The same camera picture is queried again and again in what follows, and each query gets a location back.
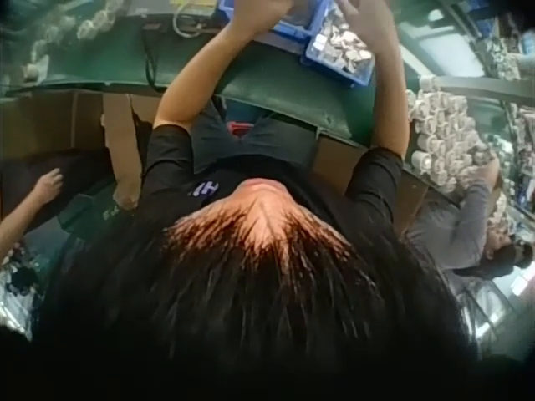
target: red object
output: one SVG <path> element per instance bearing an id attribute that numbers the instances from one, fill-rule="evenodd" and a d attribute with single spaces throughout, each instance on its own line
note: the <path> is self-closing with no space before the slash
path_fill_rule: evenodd
<path id="1" fill-rule="evenodd" d="M 231 134 L 239 138 L 243 137 L 247 132 L 249 132 L 252 127 L 253 125 L 249 123 L 237 123 L 235 121 L 227 123 L 227 128 Z"/>

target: raised arm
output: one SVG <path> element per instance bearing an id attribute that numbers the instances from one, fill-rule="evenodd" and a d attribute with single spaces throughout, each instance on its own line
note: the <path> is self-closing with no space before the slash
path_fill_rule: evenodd
<path id="1" fill-rule="evenodd" d="M 0 222 L 0 261 L 6 257 L 13 245 L 20 241 L 41 208 L 59 194 L 62 180 L 59 169 L 43 175 L 32 192 Z"/>
<path id="2" fill-rule="evenodd" d="M 409 146 L 406 81 L 394 17 L 385 0 L 337 0 L 351 29 L 375 54 L 372 144 L 405 158 Z"/>
<path id="3" fill-rule="evenodd" d="M 155 128 L 173 124 L 189 131 L 231 61 L 258 33 L 278 23 L 292 5 L 293 0 L 235 0 L 232 21 L 182 69 L 164 93 Z"/>

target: worker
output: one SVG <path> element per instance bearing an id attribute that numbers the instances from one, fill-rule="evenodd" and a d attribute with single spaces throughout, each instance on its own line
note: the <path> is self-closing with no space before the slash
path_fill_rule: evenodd
<path id="1" fill-rule="evenodd" d="M 513 243 L 509 236 L 487 233 L 486 248 L 481 260 L 474 266 L 455 269 L 461 277 L 476 277 L 494 280 L 512 274 L 515 267 L 526 270 L 533 264 L 533 244 L 518 241 Z"/>
<path id="2" fill-rule="evenodd" d="M 313 133 L 264 119 L 234 139 L 206 107 L 232 60 L 292 7 L 235 0 L 161 99 L 138 207 L 73 257 L 31 342 L 12 344 L 36 355 L 28 371 L 69 392 L 153 398 L 464 383 L 475 353 L 456 300 L 392 228 L 409 142 L 394 18 L 385 0 L 339 5 L 375 54 L 377 83 L 374 146 L 346 196 L 307 170 Z"/>
<path id="3" fill-rule="evenodd" d="M 62 183 L 59 169 L 42 175 L 24 200 L 0 221 L 0 261 L 22 239 L 41 209 L 59 195 Z"/>
<path id="4" fill-rule="evenodd" d="M 408 240 L 430 255 L 442 271 L 478 266 L 486 249 L 487 256 L 492 256 L 506 245 L 495 241 L 486 245 L 487 213 L 499 173 L 500 162 L 494 157 L 479 169 L 460 206 L 447 200 L 429 202 L 407 231 Z"/>

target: black t-shirt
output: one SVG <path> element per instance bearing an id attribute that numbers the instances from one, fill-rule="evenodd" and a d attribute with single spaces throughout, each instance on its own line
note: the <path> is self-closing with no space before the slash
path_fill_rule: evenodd
<path id="1" fill-rule="evenodd" d="M 286 186 L 301 206 L 329 223 L 352 242 L 366 222 L 392 226 L 397 184 L 403 171 L 401 158 L 376 148 L 355 166 L 345 196 L 315 174 L 287 162 L 262 155 L 219 160 L 207 171 L 193 174 L 190 135 L 174 125 L 154 130 L 145 167 L 142 200 L 163 190 L 176 190 L 177 200 L 189 197 L 195 209 L 229 196 L 244 180 L 265 178 Z"/>

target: electronic components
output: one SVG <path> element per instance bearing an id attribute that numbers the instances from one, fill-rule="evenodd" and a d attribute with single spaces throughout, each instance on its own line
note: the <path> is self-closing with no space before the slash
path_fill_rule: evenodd
<path id="1" fill-rule="evenodd" d="M 373 55 L 364 42 L 349 30 L 338 7 L 332 7 L 324 19 L 320 33 L 313 40 L 318 61 L 346 73 L 357 75 L 373 63 Z"/>

